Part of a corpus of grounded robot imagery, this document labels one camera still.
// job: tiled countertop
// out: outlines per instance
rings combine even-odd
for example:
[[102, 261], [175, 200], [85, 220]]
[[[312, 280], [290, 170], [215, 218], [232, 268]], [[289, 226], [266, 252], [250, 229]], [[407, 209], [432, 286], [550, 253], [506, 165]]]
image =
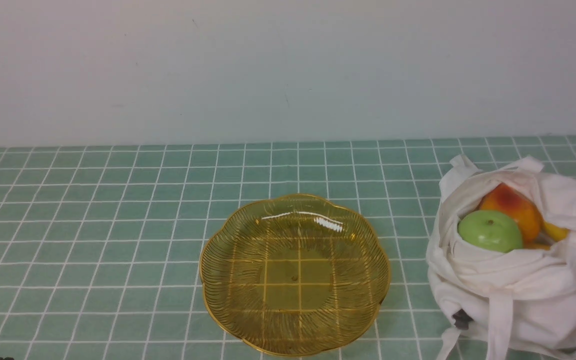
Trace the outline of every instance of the tiled countertop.
[[[532, 155], [576, 178], [576, 136], [0, 148], [0, 357], [273, 358], [206, 313], [198, 259], [242, 205], [303, 192], [359, 210], [393, 272], [375, 326], [313, 359], [434, 360], [449, 323], [424, 256], [459, 153], [484, 170]], [[451, 358], [485, 352], [464, 340]]]

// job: white wall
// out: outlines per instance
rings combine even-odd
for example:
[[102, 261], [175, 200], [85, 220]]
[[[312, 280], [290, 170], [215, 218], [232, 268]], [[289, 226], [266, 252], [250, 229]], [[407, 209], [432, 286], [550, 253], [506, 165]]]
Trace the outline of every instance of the white wall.
[[0, 0], [0, 146], [576, 133], [576, 0]]

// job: green apple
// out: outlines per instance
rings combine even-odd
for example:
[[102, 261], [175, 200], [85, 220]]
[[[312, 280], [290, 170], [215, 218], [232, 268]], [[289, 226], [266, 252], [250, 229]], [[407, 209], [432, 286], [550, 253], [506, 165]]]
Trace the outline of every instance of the green apple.
[[522, 232], [507, 214], [495, 210], [476, 210], [457, 226], [462, 239], [482, 249], [508, 253], [522, 249]]

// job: yellow glass plate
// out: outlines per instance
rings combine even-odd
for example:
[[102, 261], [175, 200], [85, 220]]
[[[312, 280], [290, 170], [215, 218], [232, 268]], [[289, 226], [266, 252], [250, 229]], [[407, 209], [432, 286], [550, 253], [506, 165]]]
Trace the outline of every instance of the yellow glass plate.
[[361, 337], [391, 282], [368, 221], [308, 194], [237, 210], [206, 244], [199, 271], [206, 309], [219, 326], [286, 357]]

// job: dark object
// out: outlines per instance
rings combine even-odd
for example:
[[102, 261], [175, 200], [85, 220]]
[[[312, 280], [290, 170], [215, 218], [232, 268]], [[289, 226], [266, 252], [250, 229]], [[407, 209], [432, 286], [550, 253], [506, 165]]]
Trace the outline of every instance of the dark object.
[[464, 311], [464, 309], [461, 309], [461, 310], [455, 312], [452, 315], [452, 318], [454, 319], [454, 325], [455, 325], [455, 327], [457, 327], [458, 330], [468, 330], [468, 323], [473, 321], [473, 318], [470, 317]]

